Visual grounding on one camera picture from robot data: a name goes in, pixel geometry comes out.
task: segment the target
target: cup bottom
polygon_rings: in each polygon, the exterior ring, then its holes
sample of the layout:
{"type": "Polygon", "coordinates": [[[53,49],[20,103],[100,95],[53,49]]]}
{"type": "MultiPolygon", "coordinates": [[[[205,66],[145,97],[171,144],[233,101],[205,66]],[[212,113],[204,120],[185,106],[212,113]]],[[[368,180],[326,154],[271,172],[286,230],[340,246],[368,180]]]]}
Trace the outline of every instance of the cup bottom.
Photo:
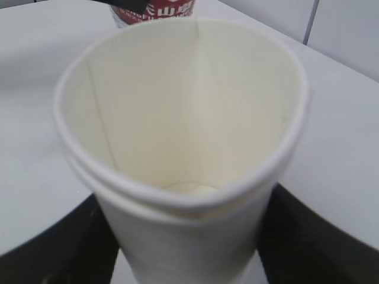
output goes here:
{"type": "Polygon", "coordinates": [[[198,182],[174,183],[173,185],[169,185],[164,189],[171,192],[177,192],[194,196],[208,195],[218,190],[217,188],[212,188],[208,185],[202,185],[198,182]]]}

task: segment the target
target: white paper cup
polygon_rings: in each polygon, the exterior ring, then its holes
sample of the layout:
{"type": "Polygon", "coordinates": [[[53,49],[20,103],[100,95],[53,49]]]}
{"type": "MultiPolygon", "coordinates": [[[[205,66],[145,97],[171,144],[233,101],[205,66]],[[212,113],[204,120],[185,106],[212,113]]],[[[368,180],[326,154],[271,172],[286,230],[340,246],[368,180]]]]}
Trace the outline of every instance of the white paper cup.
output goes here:
{"type": "Polygon", "coordinates": [[[176,18],[87,50],[60,80],[54,114],[141,284],[226,284],[255,249],[308,94],[276,40],[176,18]]]}

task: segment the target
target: white table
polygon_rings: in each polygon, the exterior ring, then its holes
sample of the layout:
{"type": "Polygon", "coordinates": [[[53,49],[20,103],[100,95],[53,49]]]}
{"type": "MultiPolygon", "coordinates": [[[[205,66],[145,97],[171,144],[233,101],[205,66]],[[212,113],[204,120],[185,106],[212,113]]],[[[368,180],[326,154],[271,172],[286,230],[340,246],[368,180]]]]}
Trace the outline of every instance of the white table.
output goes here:
{"type": "MultiPolygon", "coordinates": [[[[313,104],[280,182],[323,218],[379,249],[379,84],[218,0],[197,1],[195,15],[264,30],[299,56],[313,104]]],[[[69,62],[115,29],[109,7],[85,0],[0,10],[0,254],[89,195],[62,156],[50,103],[69,62]]]]}

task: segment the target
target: red cup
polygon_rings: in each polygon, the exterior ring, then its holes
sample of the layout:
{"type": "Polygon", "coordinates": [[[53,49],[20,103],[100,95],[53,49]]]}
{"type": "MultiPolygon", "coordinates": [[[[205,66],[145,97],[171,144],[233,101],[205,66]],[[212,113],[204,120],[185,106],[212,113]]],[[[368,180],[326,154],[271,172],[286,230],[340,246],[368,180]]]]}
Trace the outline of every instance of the red cup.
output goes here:
{"type": "Polygon", "coordinates": [[[195,0],[151,0],[142,15],[113,6],[115,14],[129,25],[170,17],[186,17],[192,14],[195,0]]]}

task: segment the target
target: table surface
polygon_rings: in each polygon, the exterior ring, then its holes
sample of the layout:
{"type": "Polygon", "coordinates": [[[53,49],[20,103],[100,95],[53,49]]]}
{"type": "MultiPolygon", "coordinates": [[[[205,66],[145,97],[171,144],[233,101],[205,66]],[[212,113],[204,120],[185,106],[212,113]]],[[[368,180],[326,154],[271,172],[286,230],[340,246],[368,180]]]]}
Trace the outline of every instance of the table surface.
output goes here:
{"type": "MultiPolygon", "coordinates": [[[[312,105],[280,182],[321,217],[379,249],[379,83],[218,0],[197,0],[194,14],[263,30],[300,58],[312,105]]],[[[0,254],[49,228],[89,195],[64,160],[50,104],[69,62],[115,30],[109,7],[91,1],[0,9],[0,254]]]]}

